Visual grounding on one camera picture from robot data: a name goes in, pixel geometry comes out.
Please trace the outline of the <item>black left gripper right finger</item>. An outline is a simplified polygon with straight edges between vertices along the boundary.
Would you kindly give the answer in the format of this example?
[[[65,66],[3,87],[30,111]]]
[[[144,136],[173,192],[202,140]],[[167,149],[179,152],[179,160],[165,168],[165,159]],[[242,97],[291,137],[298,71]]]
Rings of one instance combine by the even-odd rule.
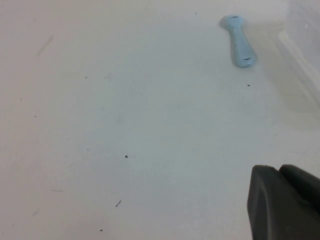
[[[282,165],[279,172],[306,200],[320,199],[320,179],[307,171],[291,165]]]

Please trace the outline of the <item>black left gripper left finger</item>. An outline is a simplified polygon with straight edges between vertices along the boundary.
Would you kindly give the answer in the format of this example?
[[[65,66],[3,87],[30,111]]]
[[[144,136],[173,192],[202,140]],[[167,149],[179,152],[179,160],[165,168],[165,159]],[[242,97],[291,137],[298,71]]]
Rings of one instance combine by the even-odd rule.
[[[247,212],[254,240],[320,238],[320,200],[303,198],[280,169],[252,168]]]

